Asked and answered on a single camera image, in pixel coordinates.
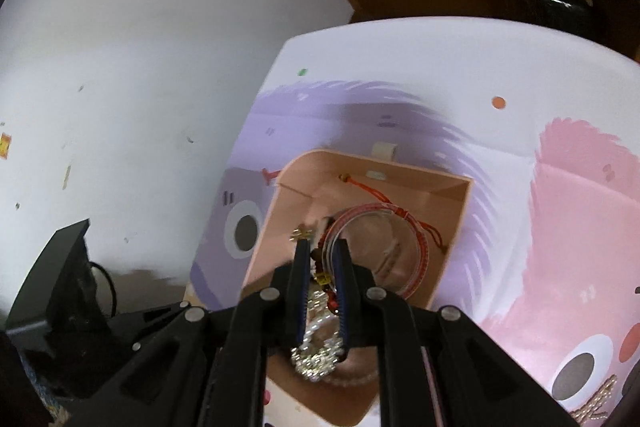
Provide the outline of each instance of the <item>scratch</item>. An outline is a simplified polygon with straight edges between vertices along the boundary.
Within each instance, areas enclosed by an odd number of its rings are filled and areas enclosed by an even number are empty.
[[[65,180],[62,182],[62,190],[65,190],[66,184],[69,181],[69,174],[71,174],[71,165],[66,168]]]

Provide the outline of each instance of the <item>black device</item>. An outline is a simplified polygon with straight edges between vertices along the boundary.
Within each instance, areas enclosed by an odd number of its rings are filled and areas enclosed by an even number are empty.
[[[7,334],[72,412],[68,427],[258,427],[266,362],[299,346],[310,245],[268,288],[230,309],[187,303],[105,319],[84,233],[58,230],[34,264]],[[376,346],[383,427],[576,427],[572,417],[462,311],[409,306],[333,254],[344,349]]]

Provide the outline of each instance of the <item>pink cartoon monster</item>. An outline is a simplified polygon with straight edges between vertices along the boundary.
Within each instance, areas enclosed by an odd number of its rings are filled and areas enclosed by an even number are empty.
[[[483,327],[581,425],[640,370],[640,162],[585,121],[540,137],[523,292]]]

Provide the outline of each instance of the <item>black cable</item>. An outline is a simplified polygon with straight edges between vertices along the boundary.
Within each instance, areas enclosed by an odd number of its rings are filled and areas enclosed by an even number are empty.
[[[109,275],[109,272],[107,272],[107,270],[105,270],[98,263],[89,261],[89,266],[91,266],[91,268],[100,270],[100,273],[102,273],[102,275],[104,275],[104,278],[107,279],[107,282],[109,283],[109,289],[111,290],[111,317],[115,317],[116,309],[118,307],[118,297],[116,295],[116,286],[113,284],[113,279],[111,278],[111,275]]]

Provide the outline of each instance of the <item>orange object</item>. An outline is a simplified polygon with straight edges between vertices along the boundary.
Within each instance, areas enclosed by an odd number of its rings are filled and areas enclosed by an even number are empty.
[[[7,158],[10,145],[11,137],[8,134],[2,133],[2,136],[0,136],[0,158]]]

